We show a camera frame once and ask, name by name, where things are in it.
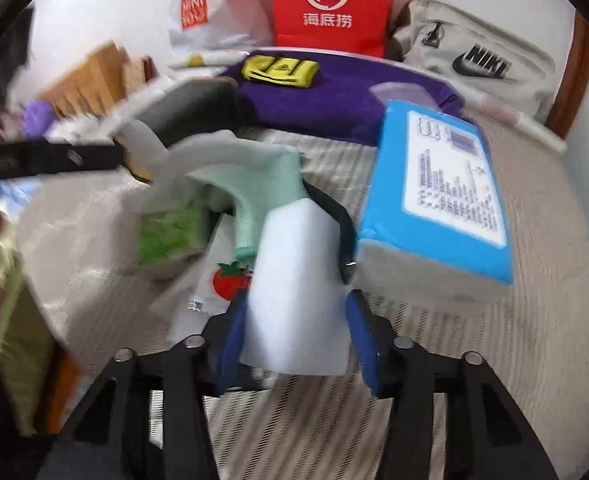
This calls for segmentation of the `tomato print white packet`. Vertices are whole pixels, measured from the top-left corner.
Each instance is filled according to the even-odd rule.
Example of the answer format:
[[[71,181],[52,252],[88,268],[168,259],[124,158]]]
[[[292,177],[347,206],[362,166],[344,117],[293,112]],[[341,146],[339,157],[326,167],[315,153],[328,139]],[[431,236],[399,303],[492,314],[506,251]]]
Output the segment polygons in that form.
[[[235,257],[234,241],[235,218],[222,214],[203,257],[172,290],[168,344],[200,334],[212,316],[227,311],[237,290],[249,285],[251,271]]]

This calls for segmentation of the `green packet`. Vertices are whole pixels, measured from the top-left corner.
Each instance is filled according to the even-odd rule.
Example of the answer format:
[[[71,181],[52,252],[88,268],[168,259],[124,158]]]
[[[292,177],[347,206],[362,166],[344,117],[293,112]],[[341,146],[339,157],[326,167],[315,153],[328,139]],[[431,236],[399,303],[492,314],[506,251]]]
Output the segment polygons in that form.
[[[209,187],[198,185],[183,205],[139,214],[135,270],[169,281],[201,257],[211,235],[209,198]]]

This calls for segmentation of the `yellow adidas mini bag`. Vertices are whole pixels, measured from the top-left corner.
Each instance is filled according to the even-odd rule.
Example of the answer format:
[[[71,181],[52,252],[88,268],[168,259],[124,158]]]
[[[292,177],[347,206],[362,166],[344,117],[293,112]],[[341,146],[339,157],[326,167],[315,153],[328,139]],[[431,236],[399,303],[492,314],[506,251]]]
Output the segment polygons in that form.
[[[241,75],[248,81],[307,89],[311,87],[318,71],[319,64],[311,60],[252,55],[244,61]]]

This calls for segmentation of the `plush toys pile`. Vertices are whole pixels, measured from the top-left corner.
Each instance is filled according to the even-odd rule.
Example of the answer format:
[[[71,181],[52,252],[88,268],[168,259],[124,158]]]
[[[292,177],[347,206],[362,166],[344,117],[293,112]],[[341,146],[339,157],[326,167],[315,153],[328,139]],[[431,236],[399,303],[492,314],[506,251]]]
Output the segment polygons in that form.
[[[15,110],[0,108],[0,144],[40,139],[56,120],[52,104],[41,100]]]

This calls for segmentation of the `wooden headboard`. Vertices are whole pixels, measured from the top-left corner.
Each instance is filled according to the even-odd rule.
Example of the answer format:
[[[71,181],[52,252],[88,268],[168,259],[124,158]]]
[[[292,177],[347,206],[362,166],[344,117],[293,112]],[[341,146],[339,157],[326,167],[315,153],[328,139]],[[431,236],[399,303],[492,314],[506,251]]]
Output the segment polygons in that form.
[[[124,48],[109,41],[36,99],[51,105],[59,119],[84,114],[102,117],[157,74],[149,55],[131,58]]]

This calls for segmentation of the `dark green book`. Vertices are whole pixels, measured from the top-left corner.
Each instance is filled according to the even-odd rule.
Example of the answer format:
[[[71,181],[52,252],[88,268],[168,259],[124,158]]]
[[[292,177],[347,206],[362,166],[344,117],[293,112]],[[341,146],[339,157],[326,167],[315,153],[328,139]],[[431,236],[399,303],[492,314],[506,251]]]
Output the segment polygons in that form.
[[[229,77],[180,81],[121,120],[113,140],[124,166],[142,182],[153,180],[171,146],[194,136],[240,125],[238,84]]]

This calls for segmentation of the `blue tissue pack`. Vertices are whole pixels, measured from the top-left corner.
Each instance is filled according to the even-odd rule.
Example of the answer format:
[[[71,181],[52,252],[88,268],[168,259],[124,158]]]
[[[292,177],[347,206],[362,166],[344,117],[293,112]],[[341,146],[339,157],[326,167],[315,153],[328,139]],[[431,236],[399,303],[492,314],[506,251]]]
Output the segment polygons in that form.
[[[475,125],[405,101],[387,104],[354,284],[461,316],[505,299],[513,285],[510,234]]]

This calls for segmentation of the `white Miniso plastic bag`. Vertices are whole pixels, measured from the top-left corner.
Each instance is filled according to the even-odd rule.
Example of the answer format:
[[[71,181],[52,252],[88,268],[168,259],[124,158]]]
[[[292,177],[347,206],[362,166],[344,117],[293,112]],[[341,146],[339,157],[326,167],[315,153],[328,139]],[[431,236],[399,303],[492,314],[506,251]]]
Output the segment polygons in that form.
[[[274,34],[262,0],[171,0],[168,39],[183,56],[269,46]]]

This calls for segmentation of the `clear plastic wrap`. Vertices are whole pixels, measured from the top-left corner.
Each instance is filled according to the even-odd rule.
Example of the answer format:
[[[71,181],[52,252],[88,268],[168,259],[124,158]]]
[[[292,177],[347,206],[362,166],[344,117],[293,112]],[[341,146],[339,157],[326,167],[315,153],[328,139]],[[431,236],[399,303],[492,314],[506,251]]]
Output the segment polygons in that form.
[[[404,101],[430,108],[430,110],[439,110],[439,105],[420,84],[386,81],[381,82],[381,84],[374,84],[369,88],[369,91],[384,106],[393,101]]]

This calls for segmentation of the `purple towel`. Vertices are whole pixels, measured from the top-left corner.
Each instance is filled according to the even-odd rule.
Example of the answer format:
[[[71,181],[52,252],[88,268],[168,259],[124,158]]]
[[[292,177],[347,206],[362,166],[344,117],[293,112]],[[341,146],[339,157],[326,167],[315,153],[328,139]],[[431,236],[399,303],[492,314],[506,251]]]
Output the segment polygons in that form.
[[[463,117],[463,99],[448,84],[396,62],[324,50],[260,49],[252,53],[312,60],[319,64],[319,71],[311,87],[298,89],[248,81],[241,74],[242,63],[227,68],[223,74],[237,81],[241,119],[247,126],[376,146],[385,106],[370,88],[383,82],[416,84],[431,96],[439,112]]]

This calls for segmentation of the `beige Nike bag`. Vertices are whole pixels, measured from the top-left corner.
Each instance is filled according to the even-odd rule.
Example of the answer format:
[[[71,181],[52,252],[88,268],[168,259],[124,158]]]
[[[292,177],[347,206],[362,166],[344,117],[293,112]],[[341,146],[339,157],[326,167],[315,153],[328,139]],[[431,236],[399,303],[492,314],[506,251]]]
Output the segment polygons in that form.
[[[556,64],[535,44],[439,0],[410,0],[393,35],[404,61],[484,91],[544,122]]]

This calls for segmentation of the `red paper shopping bag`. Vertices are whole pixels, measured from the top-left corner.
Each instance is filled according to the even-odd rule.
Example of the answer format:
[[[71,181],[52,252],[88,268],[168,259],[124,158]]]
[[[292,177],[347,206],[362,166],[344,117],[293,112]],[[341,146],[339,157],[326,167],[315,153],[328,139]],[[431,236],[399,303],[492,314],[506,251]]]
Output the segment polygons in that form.
[[[393,0],[273,0],[279,47],[381,58]]]

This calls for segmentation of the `brown wooden door frame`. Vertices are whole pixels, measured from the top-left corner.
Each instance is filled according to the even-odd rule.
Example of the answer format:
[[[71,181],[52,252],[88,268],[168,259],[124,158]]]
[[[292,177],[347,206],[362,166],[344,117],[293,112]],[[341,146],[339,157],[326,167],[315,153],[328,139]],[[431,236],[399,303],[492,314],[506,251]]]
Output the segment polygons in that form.
[[[546,127],[565,140],[582,105],[589,83],[589,24],[581,12],[574,13],[572,43],[567,64]]]

